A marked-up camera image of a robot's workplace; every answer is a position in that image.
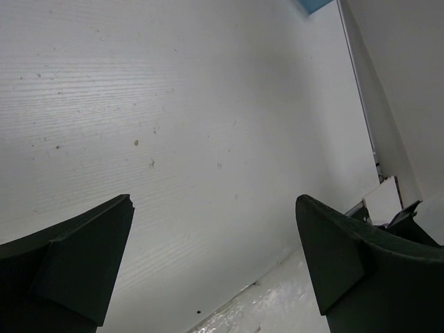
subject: blue object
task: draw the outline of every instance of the blue object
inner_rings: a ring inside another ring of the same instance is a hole
[[[298,0],[298,1],[309,14],[313,14],[314,12],[321,9],[323,6],[329,4],[333,0]]]

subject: clear plastic sheet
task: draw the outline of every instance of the clear plastic sheet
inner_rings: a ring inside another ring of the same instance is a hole
[[[302,249],[190,333],[328,333],[319,314]]]

